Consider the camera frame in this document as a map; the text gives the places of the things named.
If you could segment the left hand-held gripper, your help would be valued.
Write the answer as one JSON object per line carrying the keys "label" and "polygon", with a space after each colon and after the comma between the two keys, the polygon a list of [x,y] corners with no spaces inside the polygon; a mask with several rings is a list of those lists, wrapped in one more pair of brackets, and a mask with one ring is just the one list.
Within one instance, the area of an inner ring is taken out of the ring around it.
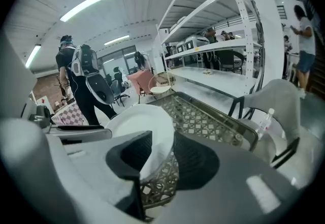
{"label": "left hand-held gripper", "polygon": [[[9,129],[23,130],[26,121],[49,131],[52,123],[48,109],[29,98],[36,82],[7,36],[0,34],[0,134]],[[101,125],[58,125],[57,128],[62,131],[104,129]]]}

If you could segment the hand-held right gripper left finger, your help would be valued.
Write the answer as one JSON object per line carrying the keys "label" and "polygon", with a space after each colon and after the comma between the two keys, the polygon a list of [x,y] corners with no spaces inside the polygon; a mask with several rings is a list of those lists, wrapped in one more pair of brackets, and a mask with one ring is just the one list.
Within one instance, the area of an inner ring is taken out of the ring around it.
{"label": "hand-held right gripper left finger", "polygon": [[138,173],[119,158],[120,147],[141,137],[64,146],[30,121],[0,119],[0,159],[50,224],[143,224]]}

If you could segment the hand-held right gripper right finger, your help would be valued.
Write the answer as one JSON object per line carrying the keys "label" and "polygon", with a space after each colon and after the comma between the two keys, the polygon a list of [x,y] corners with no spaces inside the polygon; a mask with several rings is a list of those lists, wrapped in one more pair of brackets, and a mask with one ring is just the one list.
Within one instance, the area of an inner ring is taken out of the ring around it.
{"label": "hand-held right gripper right finger", "polygon": [[177,132],[174,154],[176,193],[152,224],[272,224],[303,194],[279,171],[238,147]]}

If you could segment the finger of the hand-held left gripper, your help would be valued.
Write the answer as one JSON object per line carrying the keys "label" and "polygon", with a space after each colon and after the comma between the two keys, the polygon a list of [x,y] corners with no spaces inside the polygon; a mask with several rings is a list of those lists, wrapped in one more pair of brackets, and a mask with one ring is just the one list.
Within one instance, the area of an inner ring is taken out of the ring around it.
{"label": "finger of the hand-held left gripper", "polygon": [[50,135],[60,138],[63,145],[94,142],[112,138],[112,132],[105,128],[53,128]]}

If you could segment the white round plate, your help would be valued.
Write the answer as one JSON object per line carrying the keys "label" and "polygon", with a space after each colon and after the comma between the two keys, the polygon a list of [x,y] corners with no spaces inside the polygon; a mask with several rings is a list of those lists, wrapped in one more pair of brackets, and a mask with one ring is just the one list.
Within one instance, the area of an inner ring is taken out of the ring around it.
{"label": "white round plate", "polygon": [[113,138],[140,131],[152,132],[151,153],[140,170],[141,181],[153,177],[171,154],[175,130],[172,118],[162,107],[134,105],[111,119],[105,128],[111,130]]}

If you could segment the pink checkered cloth table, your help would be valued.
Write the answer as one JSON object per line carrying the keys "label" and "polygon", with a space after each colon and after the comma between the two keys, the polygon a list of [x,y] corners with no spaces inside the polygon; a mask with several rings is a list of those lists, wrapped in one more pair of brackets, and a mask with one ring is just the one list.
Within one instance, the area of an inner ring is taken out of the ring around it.
{"label": "pink checkered cloth table", "polygon": [[76,102],[58,109],[51,120],[56,125],[88,125]]}

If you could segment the blue chair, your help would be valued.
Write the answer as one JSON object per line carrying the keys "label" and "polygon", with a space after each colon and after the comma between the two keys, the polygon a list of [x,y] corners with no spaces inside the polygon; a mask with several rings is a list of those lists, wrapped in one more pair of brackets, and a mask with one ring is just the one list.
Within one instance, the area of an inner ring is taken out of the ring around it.
{"label": "blue chair", "polygon": [[122,104],[124,107],[124,103],[122,101],[122,98],[127,97],[130,98],[130,96],[128,94],[123,94],[125,92],[125,88],[120,84],[120,82],[118,80],[113,80],[112,84],[110,86],[113,94],[114,94],[114,101],[116,102],[117,105]]}

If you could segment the pink cloth on chair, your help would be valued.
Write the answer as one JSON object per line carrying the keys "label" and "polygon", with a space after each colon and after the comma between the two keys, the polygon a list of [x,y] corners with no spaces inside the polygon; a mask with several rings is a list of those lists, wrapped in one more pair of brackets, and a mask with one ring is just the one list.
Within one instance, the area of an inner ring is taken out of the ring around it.
{"label": "pink cloth on chair", "polygon": [[149,82],[153,78],[153,74],[149,69],[138,71],[131,75],[126,75],[127,80],[130,80],[132,86],[135,88],[136,93],[140,95],[140,89],[143,90],[146,94],[150,94]]}

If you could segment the clear plastic water bottle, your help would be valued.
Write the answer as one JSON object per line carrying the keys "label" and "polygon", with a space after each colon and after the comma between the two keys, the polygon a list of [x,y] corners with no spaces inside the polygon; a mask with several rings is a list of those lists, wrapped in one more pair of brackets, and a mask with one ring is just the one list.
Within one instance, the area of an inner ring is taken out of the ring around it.
{"label": "clear plastic water bottle", "polygon": [[268,110],[268,113],[264,116],[264,118],[259,123],[258,127],[255,129],[255,132],[257,133],[259,140],[263,137],[266,130],[269,129],[272,123],[274,112],[275,110],[273,108],[270,108]]}

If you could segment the metal mesh basket cart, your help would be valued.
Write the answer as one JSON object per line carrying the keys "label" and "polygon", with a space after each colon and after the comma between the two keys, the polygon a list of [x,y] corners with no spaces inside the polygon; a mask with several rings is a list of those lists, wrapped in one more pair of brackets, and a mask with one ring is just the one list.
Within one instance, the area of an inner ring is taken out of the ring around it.
{"label": "metal mesh basket cart", "polygon": [[[250,152],[256,147],[258,137],[250,127],[182,92],[151,104],[162,107],[171,116],[174,129],[183,134],[228,143]],[[141,185],[144,209],[169,203],[176,192],[178,177],[178,163],[171,154],[153,179]]]}

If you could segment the grey shell chair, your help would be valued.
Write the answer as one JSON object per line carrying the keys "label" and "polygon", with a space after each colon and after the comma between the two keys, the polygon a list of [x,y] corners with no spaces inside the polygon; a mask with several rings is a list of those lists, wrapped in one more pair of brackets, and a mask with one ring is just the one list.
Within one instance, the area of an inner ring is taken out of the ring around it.
{"label": "grey shell chair", "polygon": [[238,121],[254,131],[268,110],[275,110],[269,129],[257,140],[255,156],[275,169],[292,166],[312,171],[316,168],[321,146],[301,125],[301,99],[292,83],[272,80],[261,90],[234,99],[229,115],[236,108]]}

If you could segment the white metal shelf rack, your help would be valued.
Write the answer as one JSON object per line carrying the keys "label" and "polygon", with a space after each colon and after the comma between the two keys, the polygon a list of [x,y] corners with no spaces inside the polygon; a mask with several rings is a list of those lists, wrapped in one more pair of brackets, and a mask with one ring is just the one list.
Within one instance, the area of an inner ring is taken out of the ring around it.
{"label": "white metal shelf rack", "polygon": [[[172,0],[158,29],[166,70],[175,78],[232,98],[261,89],[264,34],[254,0]],[[177,43],[192,35],[210,44],[177,53]]]}

